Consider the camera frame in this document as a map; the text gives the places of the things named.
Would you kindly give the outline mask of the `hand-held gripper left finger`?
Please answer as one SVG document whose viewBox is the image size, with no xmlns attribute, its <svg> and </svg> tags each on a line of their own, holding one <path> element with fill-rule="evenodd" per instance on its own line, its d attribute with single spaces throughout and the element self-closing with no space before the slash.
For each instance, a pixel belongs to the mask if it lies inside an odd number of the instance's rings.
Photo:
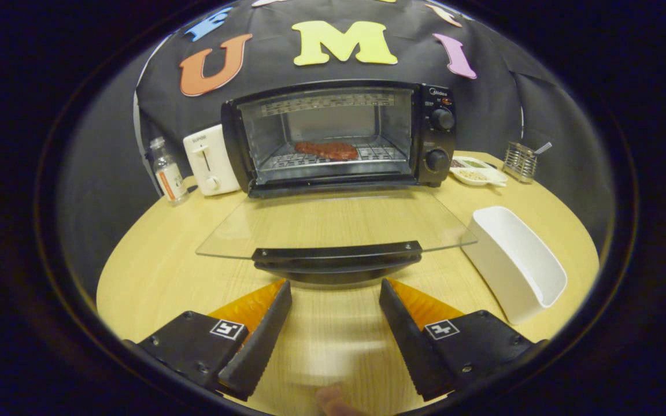
<svg viewBox="0 0 666 416">
<path fill-rule="evenodd" d="M 267 368 L 293 305 L 286 279 L 209 314 L 187 310 L 140 342 L 140 357 L 193 387 L 245 401 Z"/>
</svg>

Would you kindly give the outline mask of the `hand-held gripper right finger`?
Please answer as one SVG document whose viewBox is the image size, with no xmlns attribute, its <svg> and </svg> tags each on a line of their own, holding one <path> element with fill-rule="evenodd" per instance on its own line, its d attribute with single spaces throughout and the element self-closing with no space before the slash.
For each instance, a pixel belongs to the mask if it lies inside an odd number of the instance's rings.
<svg viewBox="0 0 666 416">
<path fill-rule="evenodd" d="M 503 382 L 547 345 L 487 310 L 463 313 L 388 277 L 379 297 L 415 390 L 423 400 L 467 398 Z"/>
</svg>

